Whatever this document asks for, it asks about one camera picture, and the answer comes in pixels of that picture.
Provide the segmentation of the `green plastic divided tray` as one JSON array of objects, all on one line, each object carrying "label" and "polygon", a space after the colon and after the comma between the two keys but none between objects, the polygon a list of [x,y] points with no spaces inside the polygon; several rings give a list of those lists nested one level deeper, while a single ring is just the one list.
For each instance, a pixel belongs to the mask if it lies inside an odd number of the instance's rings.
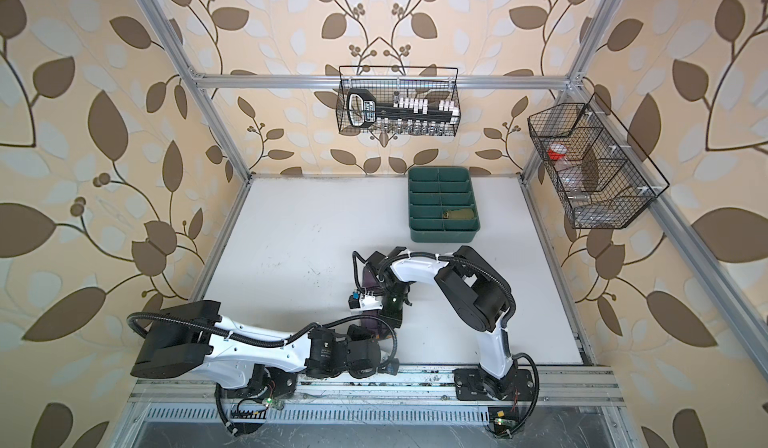
[{"label": "green plastic divided tray", "polygon": [[[474,220],[445,220],[452,208],[472,207]],[[480,230],[470,172],[460,166],[418,166],[408,171],[408,226],[417,243],[468,244]]]}]

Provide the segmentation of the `green striped sock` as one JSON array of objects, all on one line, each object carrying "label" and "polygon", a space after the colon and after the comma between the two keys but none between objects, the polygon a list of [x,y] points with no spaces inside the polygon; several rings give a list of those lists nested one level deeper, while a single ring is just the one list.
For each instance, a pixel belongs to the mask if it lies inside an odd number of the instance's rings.
[{"label": "green striped sock", "polygon": [[477,214],[472,207],[452,208],[445,210],[442,214],[445,220],[474,220]]}]

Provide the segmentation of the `purple striped sock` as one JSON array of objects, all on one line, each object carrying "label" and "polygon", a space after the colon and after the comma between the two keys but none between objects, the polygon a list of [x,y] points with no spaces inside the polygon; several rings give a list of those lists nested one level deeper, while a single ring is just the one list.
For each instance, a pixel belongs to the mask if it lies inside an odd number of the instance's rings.
[{"label": "purple striped sock", "polygon": [[362,268],[360,287],[367,295],[379,296],[384,292],[375,273],[368,264],[364,265]]}]

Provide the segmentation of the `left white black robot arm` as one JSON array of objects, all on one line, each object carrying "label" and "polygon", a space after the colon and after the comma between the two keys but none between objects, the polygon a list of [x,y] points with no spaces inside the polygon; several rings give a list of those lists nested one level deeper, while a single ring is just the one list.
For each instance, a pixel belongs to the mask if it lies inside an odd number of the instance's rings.
[{"label": "left white black robot arm", "polygon": [[147,380],[195,374],[213,381],[217,416],[233,437],[253,431],[238,419],[243,403],[270,407],[294,392],[299,375],[365,379],[399,370],[396,354],[384,353],[364,325],[371,321],[395,339],[381,317],[351,315],[286,333],[236,322],[219,310],[219,302],[203,300],[130,314],[127,324],[143,340],[131,374]]}]

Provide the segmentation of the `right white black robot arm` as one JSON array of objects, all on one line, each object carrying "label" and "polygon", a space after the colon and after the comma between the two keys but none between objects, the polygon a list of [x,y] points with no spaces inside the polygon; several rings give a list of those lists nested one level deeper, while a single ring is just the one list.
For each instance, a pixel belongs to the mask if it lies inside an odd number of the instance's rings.
[{"label": "right white black robot arm", "polygon": [[517,305],[509,283],[497,270],[468,245],[449,254],[398,246],[388,254],[376,251],[365,258],[354,251],[352,266],[355,290],[349,307],[365,315],[362,325],[384,339],[392,339],[402,326],[413,284],[438,288],[477,335],[478,366],[454,371],[457,398],[509,402],[509,408],[489,416],[488,431],[496,438],[511,439],[523,430],[539,401],[540,374],[531,355],[511,351],[508,323]]}]

